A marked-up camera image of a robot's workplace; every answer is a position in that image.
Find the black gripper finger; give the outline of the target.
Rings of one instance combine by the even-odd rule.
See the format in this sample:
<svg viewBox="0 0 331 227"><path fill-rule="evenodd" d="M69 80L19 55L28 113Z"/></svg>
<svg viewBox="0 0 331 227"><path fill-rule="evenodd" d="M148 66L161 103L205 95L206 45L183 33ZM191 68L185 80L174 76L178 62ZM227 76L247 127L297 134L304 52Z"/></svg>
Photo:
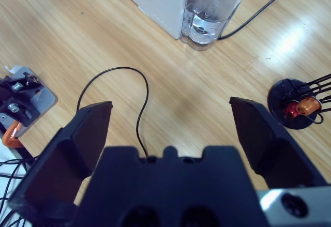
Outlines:
<svg viewBox="0 0 331 227"><path fill-rule="evenodd" d="M238 97L231 97L229 103L249 164L270 189L328 186L298 143L264 105Z"/></svg>
<svg viewBox="0 0 331 227"><path fill-rule="evenodd" d="M93 173L106 143L110 101L90 104L55 134L10 196L25 219L71 219L82 182Z"/></svg>

